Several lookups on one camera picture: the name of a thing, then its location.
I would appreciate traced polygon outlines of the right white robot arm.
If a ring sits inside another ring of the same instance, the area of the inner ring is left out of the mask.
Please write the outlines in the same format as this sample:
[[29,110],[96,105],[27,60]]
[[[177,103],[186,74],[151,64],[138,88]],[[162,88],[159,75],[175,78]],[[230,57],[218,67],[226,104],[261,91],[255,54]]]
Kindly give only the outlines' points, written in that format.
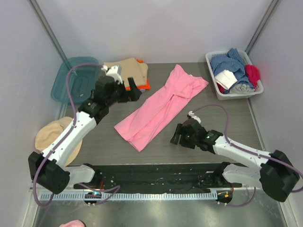
[[270,198],[284,202],[300,178],[283,152],[252,149],[216,130],[207,131],[194,118],[179,123],[170,142],[191,149],[198,147],[238,162],[222,162],[214,170],[214,182],[220,187],[239,183],[262,189]]

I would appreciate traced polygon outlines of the pink t shirt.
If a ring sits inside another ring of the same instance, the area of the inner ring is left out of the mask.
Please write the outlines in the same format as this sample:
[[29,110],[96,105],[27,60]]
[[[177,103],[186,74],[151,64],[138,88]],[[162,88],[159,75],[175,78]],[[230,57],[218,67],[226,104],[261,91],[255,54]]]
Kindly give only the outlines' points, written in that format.
[[208,85],[202,77],[187,74],[180,65],[165,85],[114,129],[137,151],[142,151]]

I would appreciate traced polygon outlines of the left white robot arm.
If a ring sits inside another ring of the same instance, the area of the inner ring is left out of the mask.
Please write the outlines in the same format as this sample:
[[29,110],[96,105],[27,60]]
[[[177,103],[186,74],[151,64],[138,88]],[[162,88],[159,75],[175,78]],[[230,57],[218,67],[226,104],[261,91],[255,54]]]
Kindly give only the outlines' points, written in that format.
[[128,78],[130,90],[110,76],[101,77],[91,96],[78,108],[72,122],[63,133],[40,154],[33,152],[28,158],[32,180],[54,194],[60,194],[68,185],[85,183],[95,189],[101,177],[93,166],[67,167],[72,152],[83,138],[109,113],[114,103],[137,101],[142,94],[133,78]]

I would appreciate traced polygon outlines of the beige t shirt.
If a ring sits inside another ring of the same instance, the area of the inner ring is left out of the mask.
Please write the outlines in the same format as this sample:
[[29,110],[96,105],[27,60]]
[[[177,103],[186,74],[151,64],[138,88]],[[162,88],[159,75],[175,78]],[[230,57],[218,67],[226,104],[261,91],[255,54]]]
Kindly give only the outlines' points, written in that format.
[[139,63],[134,57],[117,62],[105,62],[106,66],[120,65],[122,67],[121,78],[125,87],[130,87],[128,78],[132,77],[137,87],[145,86],[147,83],[148,65]]

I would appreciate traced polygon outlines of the orange t shirt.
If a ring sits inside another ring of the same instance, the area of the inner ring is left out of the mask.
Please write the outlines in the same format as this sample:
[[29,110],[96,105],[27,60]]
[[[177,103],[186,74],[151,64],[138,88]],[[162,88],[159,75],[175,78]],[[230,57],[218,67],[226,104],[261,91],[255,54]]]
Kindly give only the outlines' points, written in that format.
[[150,90],[150,84],[147,77],[148,74],[148,65],[144,63],[143,60],[135,59],[136,64],[131,68],[130,76],[135,81],[136,86],[139,89]]

